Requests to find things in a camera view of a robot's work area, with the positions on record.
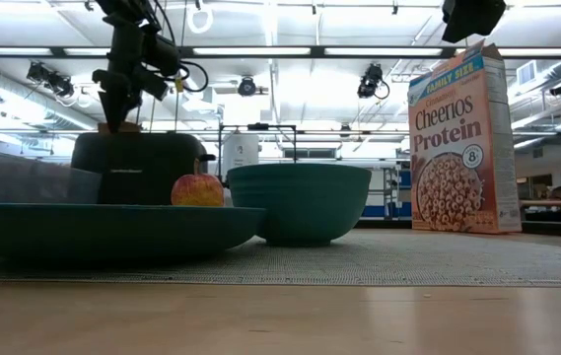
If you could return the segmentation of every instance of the teal plate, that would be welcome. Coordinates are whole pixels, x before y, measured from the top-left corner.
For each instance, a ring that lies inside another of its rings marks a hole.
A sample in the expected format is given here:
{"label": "teal plate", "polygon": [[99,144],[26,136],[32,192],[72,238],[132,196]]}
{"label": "teal plate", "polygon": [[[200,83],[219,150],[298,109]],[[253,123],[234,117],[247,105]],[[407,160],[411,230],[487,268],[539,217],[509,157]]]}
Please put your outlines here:
{"label": "teal plate", "polygon": [[0,257],[46,260],[174,259],[248,241],[264,209],[0,204]]}

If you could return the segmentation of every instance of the apple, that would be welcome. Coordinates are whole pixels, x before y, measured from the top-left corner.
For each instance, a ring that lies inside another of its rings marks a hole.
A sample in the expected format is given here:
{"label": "apple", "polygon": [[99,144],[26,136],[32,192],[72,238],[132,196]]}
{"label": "apple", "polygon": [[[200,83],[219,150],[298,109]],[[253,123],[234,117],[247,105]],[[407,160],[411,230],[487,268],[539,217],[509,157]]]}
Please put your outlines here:
{"label": "apple", "polygon": [[223,185],[215,176],[185,175],[173,185],[171,203],[175,206],[223,206]]}

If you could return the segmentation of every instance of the window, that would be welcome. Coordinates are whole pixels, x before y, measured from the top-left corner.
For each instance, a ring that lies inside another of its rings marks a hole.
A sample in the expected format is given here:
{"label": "window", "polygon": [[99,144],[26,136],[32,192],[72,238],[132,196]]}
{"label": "window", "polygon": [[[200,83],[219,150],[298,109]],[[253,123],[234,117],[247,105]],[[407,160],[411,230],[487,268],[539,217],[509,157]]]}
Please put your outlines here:
{"label": "window", "polygon": [[517,69],[519,85],[527,84],[536,79],[536,61],[532,60]]}
{"label": "window", "polygon": [[532,199],[532,186],[529,178],[517,179],[517,191],[519,192],[519,199]]}
{"label": "window", "polygon": [[552,185],[552,174],[531,177],[532,197],[535,199],[546,199],[549,195],[547,187]]}
{"label": "window", "polygon": [[534,148],[534,150],[532,150],[532,156],[533,156],[535,159],[543,158],[543,147]]}

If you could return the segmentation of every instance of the clear plastic container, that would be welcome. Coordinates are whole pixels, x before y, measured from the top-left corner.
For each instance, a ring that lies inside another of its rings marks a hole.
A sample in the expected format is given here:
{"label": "clear plastic container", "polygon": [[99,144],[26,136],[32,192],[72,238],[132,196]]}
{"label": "clear plastic container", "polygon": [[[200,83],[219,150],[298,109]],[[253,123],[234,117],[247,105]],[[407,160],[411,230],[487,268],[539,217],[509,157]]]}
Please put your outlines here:
{"label": "clear plastic container", "polygon": [[101,175],[0,154],[0,203],[96,204]]}

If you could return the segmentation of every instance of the cereal box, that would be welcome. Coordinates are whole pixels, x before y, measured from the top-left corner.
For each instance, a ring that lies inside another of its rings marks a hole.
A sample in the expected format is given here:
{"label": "cereal box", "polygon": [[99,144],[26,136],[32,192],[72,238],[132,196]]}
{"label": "cereal box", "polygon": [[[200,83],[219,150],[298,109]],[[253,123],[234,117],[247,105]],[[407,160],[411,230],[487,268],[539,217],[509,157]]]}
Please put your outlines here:
{"label": "cereal box", "polygon": [[414,229],[521,230],[504,62],[480,42],[409,86]]}

